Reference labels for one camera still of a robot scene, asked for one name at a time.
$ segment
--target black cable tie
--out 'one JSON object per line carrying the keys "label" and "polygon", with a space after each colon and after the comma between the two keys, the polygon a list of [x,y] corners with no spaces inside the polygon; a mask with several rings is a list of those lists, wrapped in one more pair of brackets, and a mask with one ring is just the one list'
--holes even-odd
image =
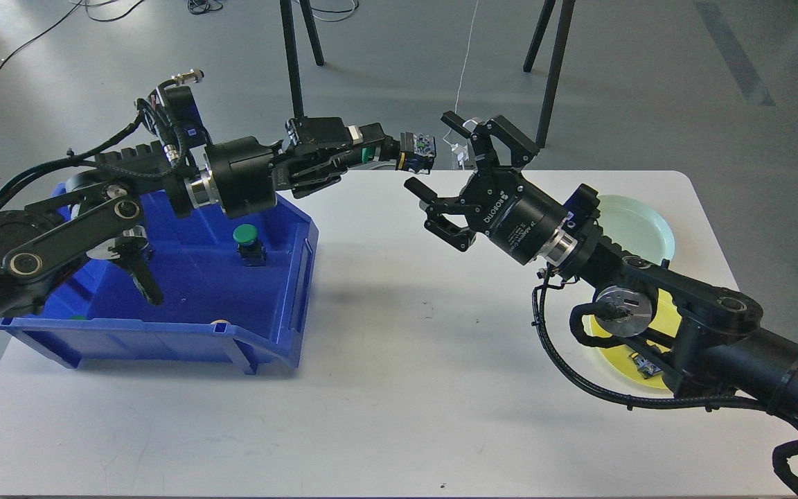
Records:
{"label": "black cable tie", "polygon": [[792,377],[796,374],[796,371],[798,371],[798,355],[796,356],[796,359],[792,362],[792,364],[790,364],[788,372],[785,373],[784,377],[782,377],[778,385],[775,386],[775,392],[773,392],[772,394],[772,400],[769,401],[769,404],[765,408],[765,413],[769,414],[769,416],[775,416],[776,414],[775,410],[778,408],[778,404],[781,399],[781,394],[782,392],[784,392],[784,388],[786,388],[786,385],[788,385]]}

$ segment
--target plate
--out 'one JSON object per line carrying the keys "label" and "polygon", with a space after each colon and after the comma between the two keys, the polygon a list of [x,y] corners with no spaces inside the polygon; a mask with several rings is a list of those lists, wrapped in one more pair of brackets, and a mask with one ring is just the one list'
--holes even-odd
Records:
{"label": "plate", "polygon": [[[658,290],[658,313],[655,316],[655,320],[652,320],[651,328],[675,338],[675,333],[677,333],[681,320],[682,317],[677,313],[671,295],[667,291]],[[585,322],[585,330],[590,335],[595,335],[595,337],[608,338],[611,336],[611,333],[605,331],[599,326],[599,323],[596,323],[596,317],[593,316],[590,316],[589,321]],[[658,344],[655,347],[660,351],[668,350]],[[637,371],[637,364],[633,359],[630,359],[633,350],[627,345],[622,344],[620,347],[615,348],[600,348],[599,353],[602,353],[605,360],[608,360],[608,363],[618,372],[629,377],[634,382],[651,388],[668,389],[660,373],[646,378]]]}
{"label": "plate", "polygon": [[628,252],[655,264],[662,259],[673,259],[673,231],[654,208],[627,196],[601,195],[598,198],[599,225],[606,236]]}

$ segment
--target robotiq logo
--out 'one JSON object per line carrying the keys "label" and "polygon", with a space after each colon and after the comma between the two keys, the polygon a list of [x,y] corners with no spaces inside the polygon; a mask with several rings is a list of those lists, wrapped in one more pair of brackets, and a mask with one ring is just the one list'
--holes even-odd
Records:
{"label": "robotiq logo", "polygon": [[486,224],[491,223],[491,219],[495,217],[498,211],[500,211],[507,199],[510,199],[510,196],[507,196],[504,191],[501,191],[500,195],[497,197],[497,202],[495,202],[495,205],[491,207],[490,211],[488,211],[488,215],[485,215],[484,220]]}

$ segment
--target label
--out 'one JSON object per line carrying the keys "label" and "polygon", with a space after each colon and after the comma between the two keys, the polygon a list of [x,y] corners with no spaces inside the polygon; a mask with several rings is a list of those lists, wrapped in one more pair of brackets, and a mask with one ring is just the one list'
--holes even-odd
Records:
{"label": "label", "polygon": [[531,230],[535,228],[538,222],[529,222],[529,224],[519,224],[513,231],[510,232],[510,236],[507,236],[507,243],[510,245],[510,252],[516,250],[516,247],[531,234]]}
{"label": "label", "polygon": [[501,211],[501,207],[504,206],[504,203],[507,202],[507,199],[510,199],[510,196],[507,196],[504,191],[501,191],[500,194],[497,195],[497,201],[495,202],[495,205],[492,206],[490,211],[485,214],[485,218],[482,218],[482,221],[484,221],[486,224],[490,224],[495,215]]}

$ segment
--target light green plate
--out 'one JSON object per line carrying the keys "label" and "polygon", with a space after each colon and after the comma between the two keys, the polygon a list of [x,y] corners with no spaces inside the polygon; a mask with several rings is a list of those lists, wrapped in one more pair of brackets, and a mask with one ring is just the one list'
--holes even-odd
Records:
{"label": "light green plate", "polygon": [[675,238],[667,220],[645,202],[627,196],[601,195],[603,233],[630,253],[655,264],[673,259]]}

